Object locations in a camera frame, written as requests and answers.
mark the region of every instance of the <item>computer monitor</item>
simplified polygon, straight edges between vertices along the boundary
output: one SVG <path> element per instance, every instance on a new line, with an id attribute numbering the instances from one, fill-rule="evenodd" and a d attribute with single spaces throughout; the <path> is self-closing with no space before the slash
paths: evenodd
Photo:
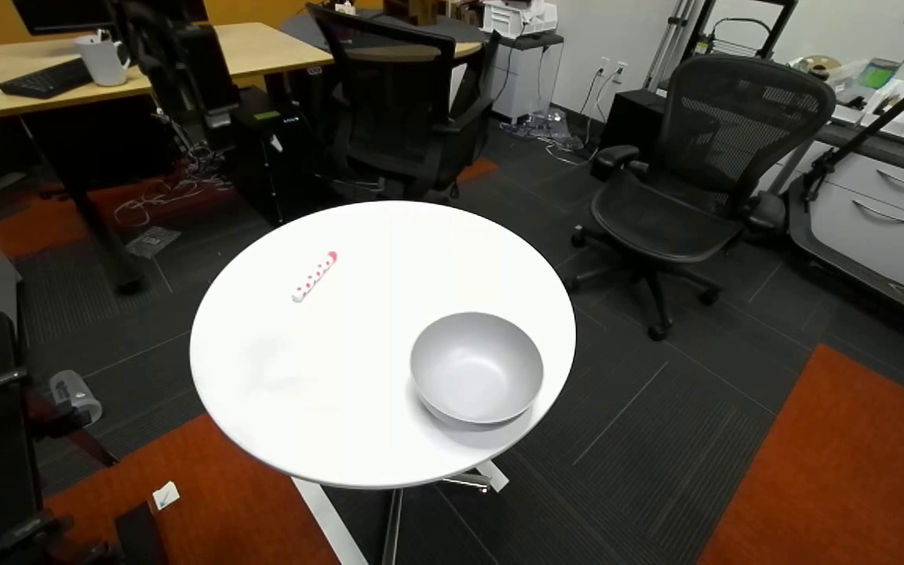
<path id="1" fill-rule="evenodd" d="M 32 34 L 114 29 L 105 0 L 13 0 L 13 5 Z"/>

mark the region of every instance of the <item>white bowl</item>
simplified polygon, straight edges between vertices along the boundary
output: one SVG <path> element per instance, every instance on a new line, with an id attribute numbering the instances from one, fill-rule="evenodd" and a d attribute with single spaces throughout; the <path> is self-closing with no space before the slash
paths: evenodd
<path id="1" fill-rule="evenodd" d="M 417 336 L 411 378 L 427 409 L 463 424 L 501 424 L 535 399 L 542 357 L 515 324 L 467 311 Z"/>

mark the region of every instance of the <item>office chair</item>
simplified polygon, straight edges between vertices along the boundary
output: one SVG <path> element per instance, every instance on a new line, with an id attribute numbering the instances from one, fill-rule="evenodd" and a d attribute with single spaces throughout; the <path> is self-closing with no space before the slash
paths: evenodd
<path id="1" fill-rule="evenodd" d="M 695 283 L 700 300 L 713 306 L 723 285 L 686 268 L 731 247 L 756 209 L 777 203 L 774 196 L 752 196 L 760 175 L 807 146 L 832 106 L 836 93 L 822 81 L 770 59 L 713 53 L 680 64 L 650 168 L 621 168 L 636 147 L 604 147 L 598 160 L 618 175 L 593 196 L 598 230 L 574 225 L 570 243 L 597 238 L 632 259 L 660 318 L 650 336 L 665 339 L 671 318 L 660 276 Z M 565 283 L 577 291 L 597 272 Z"/>
<path id="2" fill-rule="evenodd" d="M 330 138 L 340 168 L 396 178 L 403 198 L 454 196 L 454 175 L 486 131 L 495 37 L 454 59 L 453 37 L 313 5 L 310 13 L 335 59 Z M 453 98 L 454 64 L 467 64 L 467 72 Z"/>

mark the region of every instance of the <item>mesh chair back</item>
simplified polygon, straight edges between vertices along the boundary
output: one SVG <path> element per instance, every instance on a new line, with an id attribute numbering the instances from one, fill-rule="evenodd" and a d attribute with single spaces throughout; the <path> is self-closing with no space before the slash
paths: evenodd
<path id="1" fill-rule="evenodd" d="M 745 213 L 760 175 L 809 141 L 836 93 L 786 66 L 747 56 L 694 56 L 668 81 L 651 172 L 723 196 Z"/>
<path id="2" fill-rule="evenodd" d="M 341 150 L 384 169 L 427 160 L 433 126 L 447 118 L 454 42 L 327 8 L 313 19 L 340 68 Z"/>

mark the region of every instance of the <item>white round table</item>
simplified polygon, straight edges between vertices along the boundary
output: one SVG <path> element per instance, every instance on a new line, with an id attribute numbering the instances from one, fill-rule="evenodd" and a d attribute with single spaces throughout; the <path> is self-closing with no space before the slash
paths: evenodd
<path id="1" fill-rule="evenodd" d="M 542 356 L 534 406 L 504 424 L 440 418 L 411 388 L 417 333 L 458 311 L 520 328 Z M 476 469 L 550 410 L 574 361 L 555 271 L 515 231 L 440 203 L 380 200 L 302 216 L 206 288 L 191 373 L 216 428 L 313 484 L 402 490 Z"/>

